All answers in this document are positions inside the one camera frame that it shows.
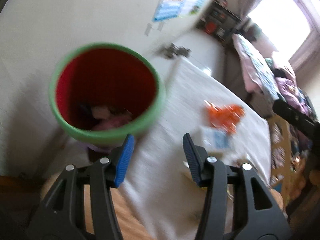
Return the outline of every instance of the metal screw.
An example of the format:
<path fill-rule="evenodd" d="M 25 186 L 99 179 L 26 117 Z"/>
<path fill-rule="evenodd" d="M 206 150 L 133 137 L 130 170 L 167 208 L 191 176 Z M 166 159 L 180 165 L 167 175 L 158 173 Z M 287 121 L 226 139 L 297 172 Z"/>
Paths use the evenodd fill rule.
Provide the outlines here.
<path fill-rule="evenodd" d="M 213 156 L 209 156 L 209 157 L 207 158 L 207 161 L 208 161 L 209 163 L 215 163 L 215 162 L 217 162 L 217 158 L 216 158 L 216 157 L 213 157 Z"/>
<path fill-rule="evenodd" d="M 66 166 L 66 170 L 67 171 L 72 171 L 75 167 L 73 166 L 73 164 L 69 164 Z"/>
<path fill-rule="evenodd" d="M 251 164 L 249 164 L 249 163 L 244 163 L 244 164 L 242 164 L 242 168 L 243 168 L 244 170 L 246 170 L 246 171 L 249 171 L 249 170 L 252 169 L 252 166 L 251 166 Z"/>
<path fill-rule="evenodd" d="M 109 158 L 107 158 L 107 157 L 103 157 L 103 158 L 101 158 L 100 159 L 100 163 L 102 163 L 102 164 L 106 164 L 106 163 L 108 163 L 110 160 L 109 160 Z"/>

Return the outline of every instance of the green bucket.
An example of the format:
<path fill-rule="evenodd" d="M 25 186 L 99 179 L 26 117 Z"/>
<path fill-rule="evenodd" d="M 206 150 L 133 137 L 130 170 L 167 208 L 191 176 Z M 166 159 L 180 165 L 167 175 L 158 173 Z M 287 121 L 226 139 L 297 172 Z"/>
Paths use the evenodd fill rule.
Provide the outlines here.
<path fill-rule="evenodd" d="M 98 146 L 139 136 L 159 117 L 164 85 L 152 65 L 135 51 L 112 43 L 93 43 L 67 54 L 57 65 L 49 86 L 52 112 L 65 132 Z M 119 128 L 91 131 L 79 104 L 123 107 L 133 120 Z"/>

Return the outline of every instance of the dark shelf unit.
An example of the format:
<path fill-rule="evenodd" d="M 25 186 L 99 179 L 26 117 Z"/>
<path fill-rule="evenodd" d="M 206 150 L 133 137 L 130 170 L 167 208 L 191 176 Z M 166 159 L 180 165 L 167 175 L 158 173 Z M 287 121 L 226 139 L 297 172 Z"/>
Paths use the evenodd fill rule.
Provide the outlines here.
<path fill-rule="evenodd" d="M 224 20 L 219 19 L 221 14 L 225 15 Z M 232 28 L 228 30 L 225 29 L 223 37 L 220 37 L 216 34 L 216 31 L 223 26 L 227 18 L 232 19 L 235 22 L 235 24 Z M 212 33 L 212 36 L 221 41 L 222 44 L 226 45 L 229 42 L 231 35 L 237 31 L 237 26 L 239 25 L 239 23 L 242 22 L 242 20 L 239 16 L 220 5 L 217 1 L 214 1 L 210 5 L 204 17 L 200 20 L 199 24 L 197 25 L 197 28 L 202 30 L 205 29 L 206 22 L 214 22 L 215 24 L 217 24 L 218 27 Z"/>

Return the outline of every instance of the orange object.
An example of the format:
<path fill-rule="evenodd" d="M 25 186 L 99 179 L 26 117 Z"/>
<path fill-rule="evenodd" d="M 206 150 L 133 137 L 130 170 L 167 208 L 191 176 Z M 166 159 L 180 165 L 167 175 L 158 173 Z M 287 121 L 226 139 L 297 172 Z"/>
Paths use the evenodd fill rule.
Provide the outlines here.
<path fill-rule="evenodd" d="M 239 105 L 229 105 L 224 108 L 216 107 L 205 101 L 210 123 L 216 128 L 223 128 L 229 134 L 236 133 L 236 125 L 244 116 L 244 109 Z"/>
<path fill-rule="evenodd" d="M 217 25 L 214 22 L 208 22 L 205 25 L 205 33 L 207 34 L 211 34 L 213 33 L 216 29 L 217 29 Z"/>

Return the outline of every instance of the pink cloth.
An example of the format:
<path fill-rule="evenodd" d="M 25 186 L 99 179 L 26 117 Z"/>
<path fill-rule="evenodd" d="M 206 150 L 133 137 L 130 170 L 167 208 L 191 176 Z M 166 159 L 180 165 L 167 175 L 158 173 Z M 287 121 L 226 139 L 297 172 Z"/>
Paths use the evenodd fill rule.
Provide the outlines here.
<path fill-rule="evenodd" d="M 92 128 L 92 131 L 105 131 L 112 128 L 117 128 L 129 123 L 132 120 L 128 114 L 121 114 L 111 117 L 108 120 L 102 120 Z"/>
<path fill-rule="evenodd" d="M 283 55 L 278 52 L 272 52 L 272 60 L 274 67 L 276 69 L 281 69 L 285 73 L 287 79 L 291 80 L 295 87 L 297 87 L 296 75 L 294 74 L 293 68 L 289 61 L 283 57 Z"/>
<path fill-rule="evenodd" d="M 290 106 L 294 107 L 303 114 L 309 114 L 307 106 L 299 102 L 296 96 L 297 87 L 293 84 L 291 80 L 287 78 L 276 77 L 276 83 L 278 85 L 281 95 L 284 97 L 284 99 Z"/>
<path fill-rule="evenodd" d="M 240 57 L 245 90 L 249 93 L 261 91 L 262 81 L 252 60 L 254 59 L 263 65 L 262 71 L 264 73 L 269 72 L 270 75 L 273 76 L 272 71 L 268 67 L 264 57 L 260 54 L 260 52 L 258 52 L 257 49 L 243 36 L 240 34 L 233 34 L 232 39 L 236 51 Z"/>

